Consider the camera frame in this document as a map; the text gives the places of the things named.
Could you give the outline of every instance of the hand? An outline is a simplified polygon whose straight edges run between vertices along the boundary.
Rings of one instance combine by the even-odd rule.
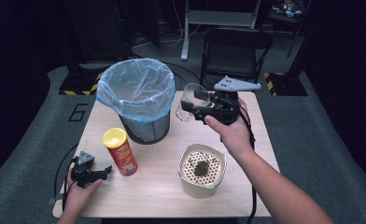
[[[72,169],[69,171],[67,177],[67,184],[70,189],[68,191],[66,205],[63,212],[65,213],[65,211],[68,211],[69,213],[74,213],[78,216],[78,214],[87,205],[93,193],[99,188],[99,186],[101,186],[103,180],[98,179],[92,185],[83,189],[72,181],[71,173]]]
[[[246,110],[245,102],[239,97],[238,103]],[[210,128],[220,134],[224,146],[226,146],[235,159],[239,158],[242,153],[253,152],[253,148],[249,141],[249,131],[241,117],[238,117],[238,120],[229,126],[220,123],[211,116],[206,116],[204,121]]]

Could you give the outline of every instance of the light blue trash bag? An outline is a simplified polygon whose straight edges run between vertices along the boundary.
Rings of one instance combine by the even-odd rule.
[[[104,71],[96,100],[123,117],[121,121],[129,129],[127,133],[132,137],[132,132],[140,138],[139,143],[145,144],[163,138],[159,132],[154,133],[160,124],[167,126],[163,129],[168,132],[175,93],[174,74],[164,63],[149,58],[132,59],[113,64]],[[166,116],[167,123],[155,123]]]

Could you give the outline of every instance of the wooden table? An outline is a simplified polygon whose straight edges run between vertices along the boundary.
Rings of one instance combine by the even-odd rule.
[[[95,157],[93,171],[112,165],[108,179],[94,193],[82,217],[248,217],[252,210],[251,184],[219,135],[201,121],[180,121],[176,106],[182,91],[178,91],[171,108],[169,133],[161,142],[139,145],[129,139],[138,170],[132,176],[122,176],[102,143],[110,128],[123,128],[119,116],[109,107],[95,102],[87,126],[77,147],[76,155],[85,151]],[[256,96],[239,92],[247,104],[256,137],[256,151],[279,171],[275,154],[265,128]],[[185,149],[193,144],[205,144],[222,151],[227,168],[216,193],[206,199],[191,198],[181,188],[177,166]],[[62,213],[62,201],[57,201],[53,215]],[[257,217],[270,214],[258,197]]]

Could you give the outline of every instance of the pringles can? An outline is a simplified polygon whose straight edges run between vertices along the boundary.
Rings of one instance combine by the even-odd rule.
[[[102,139],[122,175],[133,175],[137,163],[127,139],[127,133],[120,128],[108,130]]]

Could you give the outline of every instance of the desk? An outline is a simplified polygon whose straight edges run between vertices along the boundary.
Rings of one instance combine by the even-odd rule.
[[[205,11],[190,10],[189,0],[186,0],[184,20],[184,41],[180,59],[186,61],[189,55],[189,24],[225,25],[255,27],[261,0],[256,0],[253,12],[228,12],[228,11]]]
[[[103,134],[110,128],[123,128],[119,116],[109,107],[95,102],[87,126],[77,147],[95,156],[93,171],[112,165],[108,179],[94,193],[82,217],[248,217],[252,209],[251,184],[236,161],[220,142],[217,133],[201,121],[180,121],[176,115],[178,91],[171,108],[169,133],[161,142],[139,145],[129,139],[138,170],[132,176],[119,173],[107,149],[102,144]],[[270,139],[265,128],[256,96],[253,92],[239,92],[248,107],[252,129],[256,137],[256,151],[279,170]],[[206,199],[191,198],[181,188],[177,173],[179,160],[187,146],[205,144],[222,151],[227,158],[225,176],[216,193]],[[62,213],[58,201],[53,215]],[[270,214],[258,197],[256,216]]]

